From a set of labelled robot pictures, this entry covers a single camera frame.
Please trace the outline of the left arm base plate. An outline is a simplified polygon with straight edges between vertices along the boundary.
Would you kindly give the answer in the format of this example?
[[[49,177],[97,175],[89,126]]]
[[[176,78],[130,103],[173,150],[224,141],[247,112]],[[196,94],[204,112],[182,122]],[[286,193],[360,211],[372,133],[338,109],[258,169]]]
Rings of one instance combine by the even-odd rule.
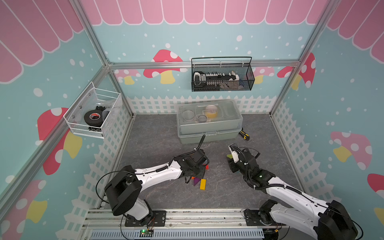
[[[125,220],[125,227],[164,227],[166,216],[166,211],[150,211],[142,220],[136,220],[128,215],[128,218]]]

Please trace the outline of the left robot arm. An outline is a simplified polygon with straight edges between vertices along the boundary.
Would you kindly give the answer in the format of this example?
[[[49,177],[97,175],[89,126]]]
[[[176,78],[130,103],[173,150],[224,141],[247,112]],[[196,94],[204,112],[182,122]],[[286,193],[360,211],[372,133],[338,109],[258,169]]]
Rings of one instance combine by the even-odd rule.
[[[112,214],[133,220],[141,226],[149,225],[155,214],[148,202],[139,198],[140,193],[166,181],[184,179],[188,183],[192,178],[202,179],[209,163],[202,149],[194,149],[151,168],[134,169],[128,165],[113,171],[115,176],[104,188]]]

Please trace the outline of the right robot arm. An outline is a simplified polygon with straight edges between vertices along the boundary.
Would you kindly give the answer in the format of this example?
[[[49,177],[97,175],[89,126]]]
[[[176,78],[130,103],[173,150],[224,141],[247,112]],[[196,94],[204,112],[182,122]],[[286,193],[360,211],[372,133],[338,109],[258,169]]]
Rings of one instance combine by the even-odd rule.
[[[261,169],[259,155],[251,149],[229,146],[228,163],[232,172],[240,172],[245,183],[253,190],[279,199],[288,204],[284,207],[268,200],[259,209],[261,223],[279,223],[299,230],[316,240],[360,240],[363,228],[348,214],[338,201],[327,202],[312,197],[287,184],[270,171]]]

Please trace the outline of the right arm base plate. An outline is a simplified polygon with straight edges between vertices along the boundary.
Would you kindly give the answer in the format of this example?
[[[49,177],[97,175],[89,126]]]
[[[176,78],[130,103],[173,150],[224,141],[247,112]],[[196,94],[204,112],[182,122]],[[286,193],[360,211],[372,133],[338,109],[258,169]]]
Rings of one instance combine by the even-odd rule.
[[[265,217],[262,216],[259,210],[245,209],[244,217],[248,227],[271,225],[271,222],[266,220]]]

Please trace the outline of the yellow block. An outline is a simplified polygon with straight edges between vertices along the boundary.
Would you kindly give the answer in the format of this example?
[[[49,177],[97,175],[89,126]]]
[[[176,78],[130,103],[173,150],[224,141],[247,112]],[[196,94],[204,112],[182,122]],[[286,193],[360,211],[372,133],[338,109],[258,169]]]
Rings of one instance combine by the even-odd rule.
[[[206,189],[206,185],[207,185],[207,180],[201,179],[201,181],[200,181],[200,190],[204,191]]]

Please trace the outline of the purple triangle block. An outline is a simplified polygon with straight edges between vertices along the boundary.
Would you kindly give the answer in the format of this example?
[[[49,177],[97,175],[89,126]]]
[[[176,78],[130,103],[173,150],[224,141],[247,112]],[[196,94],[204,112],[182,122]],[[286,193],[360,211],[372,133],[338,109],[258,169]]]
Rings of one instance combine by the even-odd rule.
[[[194,178],[194,186],[196,186],[200,181],[201,181],[201,179],[199,179],[199,178]]]

